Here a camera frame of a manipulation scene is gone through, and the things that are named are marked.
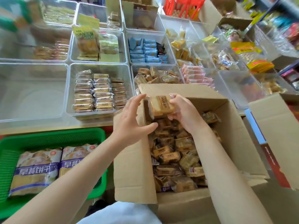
white shirt sleeve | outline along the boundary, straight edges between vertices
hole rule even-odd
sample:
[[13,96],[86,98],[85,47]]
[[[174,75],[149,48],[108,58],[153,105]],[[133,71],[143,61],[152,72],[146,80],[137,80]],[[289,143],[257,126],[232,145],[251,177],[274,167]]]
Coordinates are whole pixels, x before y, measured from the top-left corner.
[[144,204],[116,202],[82,219],[77,224],[162,224]]

green plastic basket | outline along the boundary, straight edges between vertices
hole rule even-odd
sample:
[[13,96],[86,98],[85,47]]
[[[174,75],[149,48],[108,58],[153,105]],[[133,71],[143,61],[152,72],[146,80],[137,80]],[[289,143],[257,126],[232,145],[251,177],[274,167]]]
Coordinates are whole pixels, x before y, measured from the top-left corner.
[[[0,219],[10,217],[34,195],[8,198],[14,169],[20,154],[45,148],[98,144],[105,140],[101,128],[52,131],[4,137],[0,140]],[[107,186],[107,171],[102,175],[87,199],[101,196]]]

